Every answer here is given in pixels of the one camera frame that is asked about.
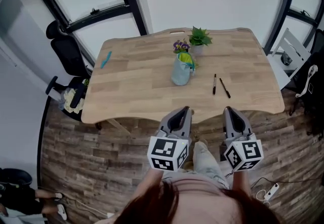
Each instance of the red hair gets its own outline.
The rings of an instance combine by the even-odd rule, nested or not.
[[[276,224],[275,214],[257,199],[243,191],[222,190],[237,201],[243,224]],[[171,183],[151,186],[145,194],[131,201],[114,222],[115,224],[171,224],[179,203],[179,191]]]

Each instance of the wooden table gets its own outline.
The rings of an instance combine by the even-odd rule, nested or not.
[[[203,56],[197,59],[196,74],[185,86],[176,86],[171,81],[176,57],[173,43],[178,39],[188,40],[189,28],[105,41],[90,79],[82,121],[110,120],[123,128],[114,119],[136,117],[160,121],[183,106],[195,111],[192,123],[222,114],[226,106],[282,112],[285,106],[279,86],[252,31],[238,28],[209,32],[213,44],[204,47]],[[110,60],[100,69],[109,51],[112,51]],[[217,87],[213,96],[215,73]]]

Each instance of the black pen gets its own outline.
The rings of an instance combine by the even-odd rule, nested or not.
[[[216,93],[216,74],[214,75],[213,95]]]
[[[223,83],[222,79],[221,79],[221,78],[219,78],[219,80],[221,81],[221,83],[222,83],[222,86],[224,87],[224,90],[225,90],[225,92],[227,93],[227,96],[228,96],[228,98],[231,98],[231,95],[229,94],[229,91],[227,91],[227,90],[226,90],[226,87],[225,87],[225,85],[224,85],[224,83]]]

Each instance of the chair armrest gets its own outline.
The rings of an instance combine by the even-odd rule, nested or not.
[[[45,90],[46,95],[48,95],[50,93],[51,89],[55,86],[57,78],[58,78],[57,76],[52,78],[51,82],[49,83],[49,85],[47,86],[47,88]]]
[[[86,69],[87,69],[87,71],[88,71],[89,75],[91,76],[91,75],[92,75],[92,72],[93,72],[93,70],[92,70],[92,69],[90,69],[90,68],[88,68],[88,66],[86,66]]]
[[[71,104],[70,104],[70,107],[71,107],[71,108],[75,108],[75,107],[77,107],[77,105],[78,105],[78,103],[80,102],[80,100],[81,100],[81,98],[82,98],[82,96],[83,96],[83,93],[85,92],[86,88],[87,88],[86,85],[83,84],[83,83],[81,83],[81,84],[78,86],[78,88],[77,88],[77,90],[76,90],[76,92],[75,92],[75,95],[74,95],[74,97],[73,97],[73,99],[72,99],[72,101],[71,101]]]

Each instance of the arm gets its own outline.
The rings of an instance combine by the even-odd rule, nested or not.
[[[8,213],[7,213],[7,210],[6,208],[4,207],[3,204],[0,203],[0,214],[3,214],[4,216],[8,217]]]
[[[147,189],[153,185],[159,184],[163,176],[163,171],[150,168],[146,173],[142,182],[138,185],[135,193],[132,195],[131,200],[143,195]]]
[[[235,191],[242,190],[247,195],[251,196],[249,172],[248,171],[234,172],[233,178],[234,178],[233,190]]]

